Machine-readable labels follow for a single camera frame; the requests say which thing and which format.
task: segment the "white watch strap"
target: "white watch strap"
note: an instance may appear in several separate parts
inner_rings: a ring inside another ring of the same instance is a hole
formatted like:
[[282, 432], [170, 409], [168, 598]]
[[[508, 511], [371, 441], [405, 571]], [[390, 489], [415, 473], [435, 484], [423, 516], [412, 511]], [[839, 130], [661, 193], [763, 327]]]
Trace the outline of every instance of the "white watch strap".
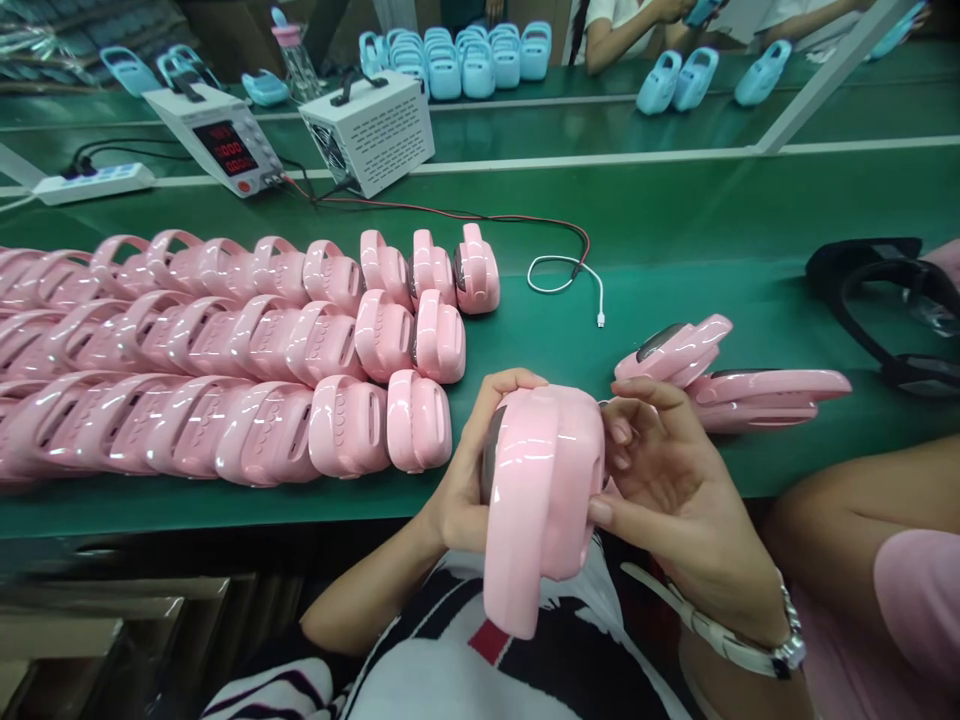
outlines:
[[744, 644], [733, 632], [697, 610], [672, 583], [669, 588], [665, 587], [650, 573], [633, 563], [623, 563], [620, 569], [659, 595], [660, 599], [680, 616], [684, 625], [706, 640], [717, 654], [727, 658], [734, 665], [758, 675], [783, 678], [785, 666], [795, 668], [803, 659], [802, 640], [798, 635], [791, 637], [788, 641], [788, 644], [799, 644], [800, 647], [800, 657], [794, 664], [787, 659], [780, 659], [778, 651], [766, 652]]

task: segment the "red stripe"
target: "red stripe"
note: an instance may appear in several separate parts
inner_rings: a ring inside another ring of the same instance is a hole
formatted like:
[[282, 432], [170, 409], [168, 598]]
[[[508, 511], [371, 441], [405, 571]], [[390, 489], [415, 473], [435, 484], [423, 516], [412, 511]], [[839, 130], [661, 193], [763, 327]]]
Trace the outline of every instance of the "red stripe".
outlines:
[[470, 638], [467, 645], [480, 653], [480, 657], [496, 667], [497, 660], [508, 642], [510, 642], [509, 635], [489, 620], [484, 620], [483, 625]]

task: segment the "digital display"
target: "digital display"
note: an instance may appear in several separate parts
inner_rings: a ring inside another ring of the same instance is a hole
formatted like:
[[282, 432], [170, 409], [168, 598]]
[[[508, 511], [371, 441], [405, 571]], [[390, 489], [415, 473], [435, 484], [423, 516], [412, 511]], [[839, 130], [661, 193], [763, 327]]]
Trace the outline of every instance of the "digital display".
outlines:
[[260, 167], [229, 120], [193, 128], [193, 132], [228, 177]]

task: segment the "power strip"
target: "power strip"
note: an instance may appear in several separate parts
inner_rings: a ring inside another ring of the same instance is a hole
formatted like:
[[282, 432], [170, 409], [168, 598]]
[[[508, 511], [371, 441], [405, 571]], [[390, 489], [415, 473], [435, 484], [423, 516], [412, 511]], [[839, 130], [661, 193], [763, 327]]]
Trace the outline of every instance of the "power strip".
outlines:
[[142, 163], [115, 165], [97, 171], [90, 177], [80, 176], [67, 180], [59, 175], [42, 180], [33, 189], [33, 194], [45, 205], [92, 200], [106, 195], [146, 190], [156, 185], [157, 179]]

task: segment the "black and white shirt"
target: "black and white shirt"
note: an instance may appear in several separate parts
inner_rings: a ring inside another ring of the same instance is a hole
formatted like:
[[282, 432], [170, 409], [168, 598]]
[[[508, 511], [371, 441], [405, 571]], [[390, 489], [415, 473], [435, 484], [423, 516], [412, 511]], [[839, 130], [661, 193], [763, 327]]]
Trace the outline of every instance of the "black and white shirt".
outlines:
[[483, 557], [447, 553], [365, 661], [321, 650], [295, 626], [202, 717], [689, 719], [624, 631], [597, 536], [577, 577], [541, 582], [532, 640], [487, 620], [482, 591]]

